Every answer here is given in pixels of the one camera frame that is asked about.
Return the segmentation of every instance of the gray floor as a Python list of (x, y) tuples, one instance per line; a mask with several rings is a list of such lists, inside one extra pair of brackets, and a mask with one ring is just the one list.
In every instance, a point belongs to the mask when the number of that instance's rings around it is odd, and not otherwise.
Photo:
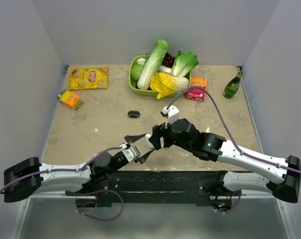
[[(123, 214), (100, 222), (75, 213), (75, 200), (31, 199), (21, 239), (285, 239), (275, 199), (241, 200), (227, 215), (195, 205), (125, 204)], [(113, 216), (119, 204), (96, 208)]]

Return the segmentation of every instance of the yellow chip bag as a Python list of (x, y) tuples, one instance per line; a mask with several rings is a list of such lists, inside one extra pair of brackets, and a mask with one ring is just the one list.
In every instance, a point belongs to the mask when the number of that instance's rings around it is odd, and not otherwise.
[(70, 69), (69, 90), (107, 89), (109, 68)]

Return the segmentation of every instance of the green glass bottle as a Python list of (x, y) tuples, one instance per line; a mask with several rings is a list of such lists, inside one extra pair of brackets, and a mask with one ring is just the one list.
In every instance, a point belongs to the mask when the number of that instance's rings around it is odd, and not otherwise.
[(238, 72), (234, 79), (232, 79), (225, 87), (224, 97), (230, 99), (233, 98), (237, 93), (240, 86), (240, 79), (242, 77), (242, 72)]

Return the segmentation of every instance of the green basket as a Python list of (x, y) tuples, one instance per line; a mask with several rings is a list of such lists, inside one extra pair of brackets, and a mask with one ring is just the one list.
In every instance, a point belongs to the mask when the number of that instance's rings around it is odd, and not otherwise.
[[(135, 94), (137, 95), (140, 95), (140, 96), (153, 96), (153, 97), (156, 97), (157, 96), (157, 92), (155, 91), (149, 91), (149, 90), (140, 90), (140, 89), (136, 89), (136, 83), (137, 81), (134, 81), (132, 78), (131, 78), (131, 70), (132, 70), (132, 67), (136, 65), (137, 63), (137, 60), (140, 59), (140, 58), (144, 58), (146, 59), (147, 56), (137, 56), (134, 58), (134, 60), (132, 61), (132, 64), (131, 64), (131, 68), (130, 68), (130, 75), (129, 75), (129, 83), (130, 83), (130, 87), (132, 88), (132, 90), (135, 92)], [(186, 76), (185, 76), (188, 80), (189, 80), (189, 85), (190, 86), (190, 79), (191, 79), (191, 73), (189, 72)], [(180, 91), (178, 92), (174, 92), (166, 97), (175, 97), (177, 96), (177, 94), (179, 93)]]

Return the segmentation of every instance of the marble tabletop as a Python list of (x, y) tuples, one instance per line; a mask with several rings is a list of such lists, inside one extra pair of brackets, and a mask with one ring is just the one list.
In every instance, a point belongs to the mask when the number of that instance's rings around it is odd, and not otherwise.
[[(70, 68), (102, 67), (105, 65), (71, 65)], [(129, 65), (109, 65), (107, 90), (76, 91), (85, 104), (74, 111), (58, 103), (42, 161), (48, 164), (71, 165), (88, 161), (98, 152), (119, 146), (125, 135), (151, 133), (156, 124), (165, 122), (159, 113), (172, 98), (157, 100), (155, 97), (136, 95), (128, 84)], [(193, 77), (206, 78), (207, 90), (215, 99), (226, 124), (237, 143), (258, 151), (257, 140), (242, 88), (232, 99), (223, 97), (226, 84), (237, 74), (235, 66), (199, 65), (192, 70)], [(64, 88), (67, 88), (68, 74)], [(206, 96), (204, 102), (179, 98), (179, 117), (186, 118), (200, 131), (213, 132), (229, 138), (218, 114)], [(128, 111), (141, 113), (138, 119), (127, 116)], [(135, 143), (141, 154), (149, 149), (144, 140)], [(122, 170), (242, 170), (239, 167), (203, 161), (191, 153), (172, 146), (155, 151), (146, 163), (130, 163)]]

